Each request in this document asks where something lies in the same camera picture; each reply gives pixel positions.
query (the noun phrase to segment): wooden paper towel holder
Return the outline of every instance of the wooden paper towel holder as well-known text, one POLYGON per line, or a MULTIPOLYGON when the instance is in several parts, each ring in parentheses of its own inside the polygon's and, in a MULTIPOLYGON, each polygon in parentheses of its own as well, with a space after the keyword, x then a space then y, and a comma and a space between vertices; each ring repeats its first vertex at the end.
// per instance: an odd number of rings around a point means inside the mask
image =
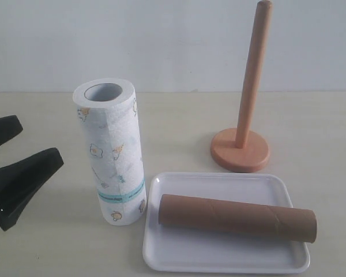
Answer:
POLYGON ((268 164, 270 150, 266 140, 250 131, 256 94, 259 87, 266 39, 272 16, 269 0, 258 2, 249 56, 243 81, 237 128, 220 131, 214 136, 210 153, 221 167, 239 173, 250 173, 268 164))

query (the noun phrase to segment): teal stripe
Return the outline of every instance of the teal stripe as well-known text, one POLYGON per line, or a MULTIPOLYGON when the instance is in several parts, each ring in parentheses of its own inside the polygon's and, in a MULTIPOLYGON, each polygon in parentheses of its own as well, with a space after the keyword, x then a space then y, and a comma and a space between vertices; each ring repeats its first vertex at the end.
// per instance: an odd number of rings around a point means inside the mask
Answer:
POLYGON ((143 191, 144 186, 145 186, 145 178, 142 179, 142 182, 139 184, 138 187, 136 187, 134 190, 126 194, 105 194, 99 190, 97 190, 97 193, 99 194, 100 199, 103 200, 104 202, 125 203, 128 201, 131 201, 132 199, 135 199, 143 191))

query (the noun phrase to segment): round wooden base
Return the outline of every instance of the round wooden base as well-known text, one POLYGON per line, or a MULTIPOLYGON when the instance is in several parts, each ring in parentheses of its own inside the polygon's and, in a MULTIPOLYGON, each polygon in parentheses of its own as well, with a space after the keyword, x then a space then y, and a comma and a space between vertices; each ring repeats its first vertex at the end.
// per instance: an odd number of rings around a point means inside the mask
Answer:
POLYGON ((210 145, 213 159, 221 167, 239 173, 258 171, 266 166, 270 150, 265 139, 249 131, 246 146, 235 147, 236 128, 220 131, 210 145))

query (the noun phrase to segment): black clamp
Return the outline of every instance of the black clamp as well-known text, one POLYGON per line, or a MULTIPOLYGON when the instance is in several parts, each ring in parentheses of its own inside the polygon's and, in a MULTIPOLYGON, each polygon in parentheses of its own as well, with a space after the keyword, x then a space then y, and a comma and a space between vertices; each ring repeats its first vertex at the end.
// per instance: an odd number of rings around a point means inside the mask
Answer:
MULTIPOLYGON (((0 118, 0 145, 22 132, 15 115, 0 118)), ((23 209, 42 185, 64 162, 56 148, 49 148, 24 160, 0 168, 0 227, 13 227, 23 209)))

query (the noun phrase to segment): white wall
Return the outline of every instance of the white wall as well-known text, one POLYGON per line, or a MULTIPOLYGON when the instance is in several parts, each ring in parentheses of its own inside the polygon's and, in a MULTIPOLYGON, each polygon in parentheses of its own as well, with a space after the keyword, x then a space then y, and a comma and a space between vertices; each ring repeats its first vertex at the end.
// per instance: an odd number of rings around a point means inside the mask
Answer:
MULTIPOLYGON (((240 91, 255 0, 0 0, 0 91, 240 91)), ((261 89, 346 90, 346 0, 273 0, 261 89)))

